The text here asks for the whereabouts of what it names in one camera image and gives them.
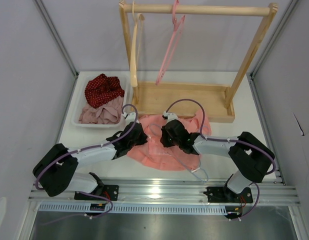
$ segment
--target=plastic bin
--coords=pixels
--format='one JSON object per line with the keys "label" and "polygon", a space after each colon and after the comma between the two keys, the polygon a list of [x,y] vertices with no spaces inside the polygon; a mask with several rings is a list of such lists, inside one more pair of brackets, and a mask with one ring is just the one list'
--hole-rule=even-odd
{"label": "plastic bin", "polygon": [[[85,97],[85,89],[86,86],[88,84],[89,81],[93,80],[94,78],[96,78],[98,75],[88,75],[86,76],[84,83],[82,85],[82,88],[80,90],[80,94],[78,99],[76,100],[76,104],[75,104],[75,109],[73,111],[73,115],[72,115],[72,124],[77,126],[77,127],[82,127],[82,128],[118,128],[124,121],[124,117],[121,116],[120,122],[117,124],[85,124],[85,123],[79,123],[79,117],[80,114],[83,111],[84,106],[87,104],[87,100]],[[120,80],[120,86],[121,88],[124,90],[124,96],[123,96],[123,104],[125,105],[127,103],[127,97],[128,97],[128,93],[129,93],[129,87],[130,87],[130,82],[128,81],[126,76],[118,76],[119,80]]]}

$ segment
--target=dusty pink fabric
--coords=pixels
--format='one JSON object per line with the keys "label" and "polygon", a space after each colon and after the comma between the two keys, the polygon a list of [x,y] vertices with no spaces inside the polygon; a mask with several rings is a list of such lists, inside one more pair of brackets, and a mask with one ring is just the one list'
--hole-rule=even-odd
{"label": "dusty pink fabric", "polygon": [[120,122],[124,98],[118,96],[108,103],[93,108],[87,103],[79,117],[81,124],[117,124]]}
{"label": "dusty pink fabric", "polygon": [[[203,120],[203,113],[198,110],[193,118],[178,119],[189,133],[198,131]],[[178,146],[164,147],[160,142],[162,135],[161,128],[166,120],[161,115],[146,115],[139,119],[144,132],[148,135],[147,143],[141,146],[134,146],[128,156],[142,163],[147,167],[163,171],[183,171],[185,168],[176,160],[178,158],[191,170],[199,167],[200,157],[198,155],[186,154]],[[211,135],[211,128],[208,118],[204,119],[203,133]]]}

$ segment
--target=folded clothing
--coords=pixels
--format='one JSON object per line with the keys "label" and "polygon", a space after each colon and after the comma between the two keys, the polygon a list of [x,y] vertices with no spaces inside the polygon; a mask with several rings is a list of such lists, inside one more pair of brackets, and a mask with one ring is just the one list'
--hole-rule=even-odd
{"label": "folded clothing", "polygon": [[117,124],[120,122],[124,98],[118,96],[106,104],[94,108],[87,103],[79,117],[81,124]]}
{"label": "folded clothing", "polygon": [[[196,133],[203,120],[203,112],[198,110],[193,118],[178,119],[189,133]],[[164,147],[160,142],[162,136],[161,127],[167,120],[161,115],[145,115],[139,119],[143,131],[148,135],[147,143],[140,146],[134,146],[128,156],[145,166],[163,171],[183,171],[181,161],[191,170],[195,170],[200,165],[200,156],[184,153],[178,146]],[[204,118],[203,133],[211,135],[211,128],[208,118]]]}
{"label": "folded clothing", "polygon": [[88,82],[84,95],[88,104],[97,109],[118,96],[124,97],[125,91],[121,88],[118,77],[107,77],[102,73]]}

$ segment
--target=gray floor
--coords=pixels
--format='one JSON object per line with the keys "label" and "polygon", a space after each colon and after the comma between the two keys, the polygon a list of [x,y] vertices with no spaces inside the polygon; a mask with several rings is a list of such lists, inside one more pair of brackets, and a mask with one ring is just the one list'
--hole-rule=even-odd
{"label": "gray floor", "polygon": [[212,215],[108,214],[89,220],[39,212],[32,240],[297,240],[287,207],[257,207],[239,221]]}

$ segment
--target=dark red fabric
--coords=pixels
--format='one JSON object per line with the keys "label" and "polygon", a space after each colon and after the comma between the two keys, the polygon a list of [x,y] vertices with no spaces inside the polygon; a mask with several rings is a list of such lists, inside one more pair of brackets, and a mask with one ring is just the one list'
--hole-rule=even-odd
{"label": "dark red fabric", "polygon": [[91,107],[97,109],[118,96],[124,97],[119,78],[104,74],[88,82],[84,90],[85,99]]}

